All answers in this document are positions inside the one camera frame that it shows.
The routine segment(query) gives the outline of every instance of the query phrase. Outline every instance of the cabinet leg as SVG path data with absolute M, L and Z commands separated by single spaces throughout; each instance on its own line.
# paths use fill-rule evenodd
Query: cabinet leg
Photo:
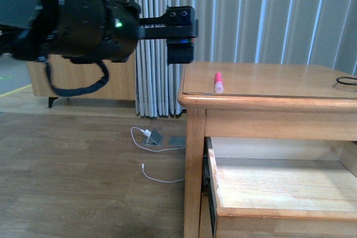
M 52 105 L 54 104 L 54 101 L 58 99 L 57 97 L 49 97 L 49 108 L 52 108 Z

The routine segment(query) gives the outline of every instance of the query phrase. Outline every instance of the tabletop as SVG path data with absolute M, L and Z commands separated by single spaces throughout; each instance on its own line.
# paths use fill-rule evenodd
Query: tabletop
M 214 91 L 217 72 L 223 78 L 221 94 Z M 336 78 L 341 76 L 351 75 L 317 65 L 193 62 L 185 66 L 179 101 L 183 106 L 214 106 L 220 99 L 220 106 L 227 107 L 260 102 L 276 107 L 357 109 L 357 86 L 338 84 Z

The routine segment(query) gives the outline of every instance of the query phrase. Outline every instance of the table leg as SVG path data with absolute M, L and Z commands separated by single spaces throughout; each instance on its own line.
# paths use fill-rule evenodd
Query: table leg
M 185 238 L 199 237 L 205 128 L 206 110 L 188 108 L 185 170 Z

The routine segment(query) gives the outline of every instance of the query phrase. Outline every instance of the wooden cabinet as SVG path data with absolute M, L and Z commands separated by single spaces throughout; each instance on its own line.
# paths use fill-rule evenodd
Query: wooden cabinet
M 211 146 L 216 237 L 357 237 L 357 90 L 341 76 L 323 66 L 185 66 L 185 238 L 201 235 L 205 137 L 237 138 L 228 150 Z M 220 173 L 225 164 L 232 176 Z
M 58 88 L 73 89 L 89 86 L 101 78 L 102 72 L 97 65 L 76 65 L 59 55 L 51 55 L 50 62 L 54 85 Z M 113 63 L 105 60 L 109 70 L 109 82 L 100 90 L 79 98 L 135 100 L 136 75 L 135 54 L 125 63 Z M 35 96 L 57 97 L 49 87 L 45 74 L 45 65 L 29 62 L 28 70 Z

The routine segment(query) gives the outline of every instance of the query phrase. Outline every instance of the vertical blinds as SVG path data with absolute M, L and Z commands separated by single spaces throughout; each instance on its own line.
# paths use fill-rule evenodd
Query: vertical blinds
M 162 14 L 167 4 L 191 5 L 196 9 L 199 38 L 195 61 L 314 64 L 356 74 L 357 0 L 139 0 L 139 3 L 144 12 L 152 10 L 155 16 L 157 11 Z M 141 41 L 138 48 L 138 63 L 145 65 L 148 60 L 152 63 L 146 63 L 147 69 L 140 76 L 151 75 L 164 89 L 162 110 L 181 112 L 176 101 L 180 67 L 165 66 L 164 42 Z M 160 72 L 152 71 L 153 62 L 156 68 L 160 65 Z M 157 95 L 158 91 L 149 90 L 150 94 Z

